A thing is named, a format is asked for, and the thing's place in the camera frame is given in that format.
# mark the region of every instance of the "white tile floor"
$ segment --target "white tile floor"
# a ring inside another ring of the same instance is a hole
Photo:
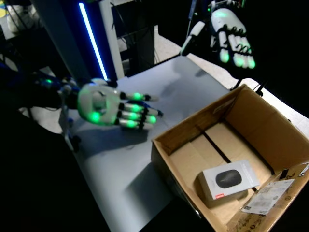
[[[159,56],[159,60],[165,60],[169,57],[179,53],[180,47],[173,42],[165,39],[158,34],[157,27],[155,28],[155,48]],[[188,57],[196,63],[201,69],[209,73],[215,79],[222,83],[226,88],[233,87],[237,79],[233,78],[225,69],[212,64],[206,60],[203,60],[197,56],[189,54]],[[258,83],[250,78],[242,81],[242,84],[246,84],[250,88],[254,88]],[[277,108],[285,117],[287,117],[295,126],[297,126],[308,138],[309,138],[309,119],[301,115],[296,110],[287,106],[274,95],[268,92],[266,89],[262,90],[263,98],[275,108]]]

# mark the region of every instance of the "barcode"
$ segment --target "barcode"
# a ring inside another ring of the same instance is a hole
[[[253,202],[251,206],[270,207],[271,203],[272,203],[271,199],[263,199],[260,201]]]

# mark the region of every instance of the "open cardboard box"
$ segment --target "open cardboard box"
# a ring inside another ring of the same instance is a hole
[[[242,159],[250,162],[260,186],[207,201],[197,175]],[[218,232],[269,231],[309,179],[308,173],[298,177],[309,162],[308,139],[247,86],[155,138],[151,160],[172,190]],[[241,212],[260,188],[284,179],[295,180],[266,216]]]

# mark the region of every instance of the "white robotic hand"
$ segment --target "white robotic hand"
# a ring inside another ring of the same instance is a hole
[[[122,100],[157,101],[148,94],[124,93],[106,85],[103,79],[92,79],[78,94],[78,112],[88,122],[136,129],[151,129],[159,111]]]
[[[218,48],[220,61],[232,62],[240,68],[255,68],[250,44],[246,38],[246,28],[229,9],[220,8],[211,14],[211,24],[215,35],[211,38],[211,47]]]

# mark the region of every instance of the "red logo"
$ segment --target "red logo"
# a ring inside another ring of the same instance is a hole
[[[216,196],[216,199],[219,199],[219,198],[222,198],[222,197],[224,197],[224,194],[223,194],[223,193],[217,195],[217,196]]]

